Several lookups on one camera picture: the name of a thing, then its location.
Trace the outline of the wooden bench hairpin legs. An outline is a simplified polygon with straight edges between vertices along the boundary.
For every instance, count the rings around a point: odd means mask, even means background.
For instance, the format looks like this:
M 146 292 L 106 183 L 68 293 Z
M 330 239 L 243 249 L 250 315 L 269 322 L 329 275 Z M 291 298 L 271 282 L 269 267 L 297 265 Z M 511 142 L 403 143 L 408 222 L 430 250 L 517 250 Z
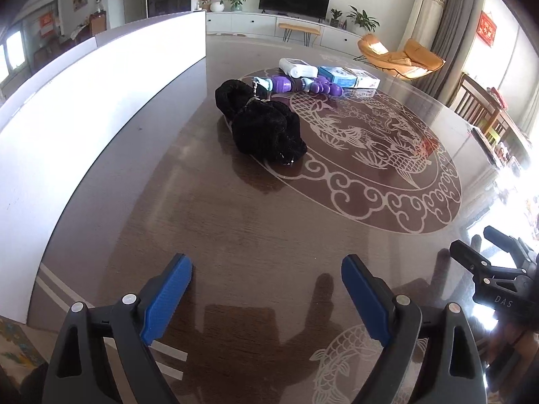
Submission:
M 313 41 L 321 34 L 319 29 L 288 23 L 279 23 L 278 28 L 283 30 L 283 42 L 289 42 L 293 34 L 301 33 L 303 35 L 304 46 L 312 46 Z

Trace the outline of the wooden dining chair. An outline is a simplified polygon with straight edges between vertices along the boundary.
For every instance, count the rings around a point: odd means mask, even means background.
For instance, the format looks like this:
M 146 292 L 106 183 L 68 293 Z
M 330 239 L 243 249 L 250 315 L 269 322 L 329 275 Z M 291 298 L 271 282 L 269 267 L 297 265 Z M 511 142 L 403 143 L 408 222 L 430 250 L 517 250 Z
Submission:
M 518 141 L 525 148 L 529 140 L 500 102 L 495 89 L 484 89 L 467 73 L 462 73 L 449 99 L 449 108 L 473 127 L 494 147 L 501 141 Z

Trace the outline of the orange lounge chair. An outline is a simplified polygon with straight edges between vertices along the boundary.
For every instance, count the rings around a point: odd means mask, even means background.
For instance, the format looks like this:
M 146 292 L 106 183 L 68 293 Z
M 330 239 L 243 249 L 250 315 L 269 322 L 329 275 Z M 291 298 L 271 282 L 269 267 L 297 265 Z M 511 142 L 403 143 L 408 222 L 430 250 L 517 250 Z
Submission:
M 399 51 L 388 51 L 373 34 L 361 37 L 357 46 L 373 67 L 404 80 L 425 77 L 443 68 L 445 60 L 410 38 Z

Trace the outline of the small potted plant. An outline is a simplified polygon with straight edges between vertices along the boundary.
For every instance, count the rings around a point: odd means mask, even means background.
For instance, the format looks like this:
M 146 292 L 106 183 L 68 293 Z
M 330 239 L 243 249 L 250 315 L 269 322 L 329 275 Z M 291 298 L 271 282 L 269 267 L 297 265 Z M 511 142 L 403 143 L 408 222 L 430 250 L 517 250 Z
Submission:
M 330 13 L 331 13 L 330 26 L 339 28 L 341 26 L 341 17 L 343 16 L 343 12 L 336 8 L 332 8 L 330 10 Z

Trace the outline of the white partition board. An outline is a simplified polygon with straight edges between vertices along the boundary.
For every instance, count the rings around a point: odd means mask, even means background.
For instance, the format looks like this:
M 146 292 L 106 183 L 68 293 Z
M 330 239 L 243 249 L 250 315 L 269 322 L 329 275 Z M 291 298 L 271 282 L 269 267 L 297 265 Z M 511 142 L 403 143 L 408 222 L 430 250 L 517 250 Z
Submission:
M 49 239 L 106 146 L 159 91 L 205 57 L 202 11 L 92 37 L 30 77 L 1 108 L 1 314 L 27 321 Z

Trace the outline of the white wet wipes pack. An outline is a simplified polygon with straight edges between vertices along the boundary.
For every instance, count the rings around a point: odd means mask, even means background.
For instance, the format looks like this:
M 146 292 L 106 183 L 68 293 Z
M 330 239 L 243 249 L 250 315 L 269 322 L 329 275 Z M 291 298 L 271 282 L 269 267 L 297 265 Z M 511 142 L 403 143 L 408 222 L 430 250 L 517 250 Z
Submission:
M 308 64 L 302 59 L 282 58 L 279 60 L 279 68 L 285 75 L 292 78 L 318 77 L 318 68 Z

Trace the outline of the grey curtain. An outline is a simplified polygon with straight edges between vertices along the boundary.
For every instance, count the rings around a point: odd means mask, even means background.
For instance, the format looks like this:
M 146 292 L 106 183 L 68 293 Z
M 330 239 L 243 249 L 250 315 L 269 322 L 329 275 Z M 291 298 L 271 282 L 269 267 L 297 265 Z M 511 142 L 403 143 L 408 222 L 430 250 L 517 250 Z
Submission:
M 479 23 L 484 0 L 447 0 L 431 51 L 444 66 L 420 78 L 416 87 L 446 104 L 458 84 Z

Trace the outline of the white floor air conditioner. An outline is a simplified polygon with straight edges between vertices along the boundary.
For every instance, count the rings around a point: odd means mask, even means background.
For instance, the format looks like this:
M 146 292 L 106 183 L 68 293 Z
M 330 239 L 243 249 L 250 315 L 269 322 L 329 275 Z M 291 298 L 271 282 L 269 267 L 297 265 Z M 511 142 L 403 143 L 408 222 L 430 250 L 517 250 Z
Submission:
M 403 49 L 409 39 L 431 49 L 447 0 L 414 0 L 408 24 L 398 46 Z

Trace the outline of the red window decoration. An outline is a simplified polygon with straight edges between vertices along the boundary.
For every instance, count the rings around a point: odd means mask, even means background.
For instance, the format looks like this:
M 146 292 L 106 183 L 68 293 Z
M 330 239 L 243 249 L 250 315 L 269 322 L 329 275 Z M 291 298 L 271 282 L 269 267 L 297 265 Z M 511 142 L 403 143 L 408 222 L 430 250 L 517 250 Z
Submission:
M 481 11 L 476 34 L 488 47 L 494 44 L 496 30 L 496 24 L 485 12 Z

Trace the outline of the white blue small box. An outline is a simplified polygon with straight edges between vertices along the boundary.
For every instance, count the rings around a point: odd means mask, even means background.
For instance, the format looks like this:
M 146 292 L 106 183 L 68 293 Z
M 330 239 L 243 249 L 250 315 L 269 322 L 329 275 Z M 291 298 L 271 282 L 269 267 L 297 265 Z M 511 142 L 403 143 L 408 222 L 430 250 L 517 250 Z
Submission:
M 378 77 L 364 69 L 344 67 L 344 70 L 354 77 L 354 89 L 376 90 L 380 84 Z

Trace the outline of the blue white medicine box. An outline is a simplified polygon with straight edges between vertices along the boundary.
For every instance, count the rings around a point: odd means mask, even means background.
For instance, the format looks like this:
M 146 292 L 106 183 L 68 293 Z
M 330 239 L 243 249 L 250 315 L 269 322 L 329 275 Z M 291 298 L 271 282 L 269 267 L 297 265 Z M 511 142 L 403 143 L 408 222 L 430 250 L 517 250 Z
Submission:
M 343 89 L 354 89 L 357 81 L 353 72 L 342 67 L 318 66 L 318 76 L 327 78 Z

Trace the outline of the purple toy figure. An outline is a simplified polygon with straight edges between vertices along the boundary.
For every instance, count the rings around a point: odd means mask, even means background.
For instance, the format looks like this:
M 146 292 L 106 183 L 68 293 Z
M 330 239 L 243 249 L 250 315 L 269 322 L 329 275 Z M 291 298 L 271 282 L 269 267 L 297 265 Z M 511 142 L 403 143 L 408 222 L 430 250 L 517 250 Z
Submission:
M 328 81 L 325 77 L 253 77 L 252 84 L 255 90 L 262 89 L 268 93 L 275 94 L 304 92 L 315 95 L 323 94 L 330 97 L 341 97 L 344 94 L 344 89 L 342 87 Z

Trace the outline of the green potted plant right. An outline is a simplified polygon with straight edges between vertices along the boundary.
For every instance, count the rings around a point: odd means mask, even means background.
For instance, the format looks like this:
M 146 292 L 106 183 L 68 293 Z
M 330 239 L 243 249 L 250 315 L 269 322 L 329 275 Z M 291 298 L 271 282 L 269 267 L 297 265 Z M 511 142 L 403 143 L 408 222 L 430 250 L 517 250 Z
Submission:
M 380 27 L 380 23 L 376 18 L 367 15 L 366 11 L 359 10 L 354 5 L 350 6 L 347 20 L 349 30 L 358 36 L 363 36 L 367 33 L 375 33 L 376 29 Z

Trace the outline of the white tv cabinet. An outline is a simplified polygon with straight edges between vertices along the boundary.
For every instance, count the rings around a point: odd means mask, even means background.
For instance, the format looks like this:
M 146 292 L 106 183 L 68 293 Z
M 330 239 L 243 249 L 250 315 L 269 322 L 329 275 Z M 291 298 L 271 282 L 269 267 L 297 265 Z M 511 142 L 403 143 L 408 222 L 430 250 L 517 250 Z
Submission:
M 361 36 L 322 23 L 248 12 L 206 12 L 207 32 L 216 35 L 260 37 L 281 40 L 284 43 L 302 43 L 355 55 Z

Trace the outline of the black plush scarf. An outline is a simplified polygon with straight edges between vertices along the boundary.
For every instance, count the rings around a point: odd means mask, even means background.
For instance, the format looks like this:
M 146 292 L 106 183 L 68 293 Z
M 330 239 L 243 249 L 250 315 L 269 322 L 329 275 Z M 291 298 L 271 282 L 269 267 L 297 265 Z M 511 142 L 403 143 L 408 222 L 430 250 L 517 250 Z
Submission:
M 285 166 L 307 152 L 298 114 L 271 99 L 258 82 L 229 79 L 216 89 L 215 103 L 240 152 L 261 162 Z

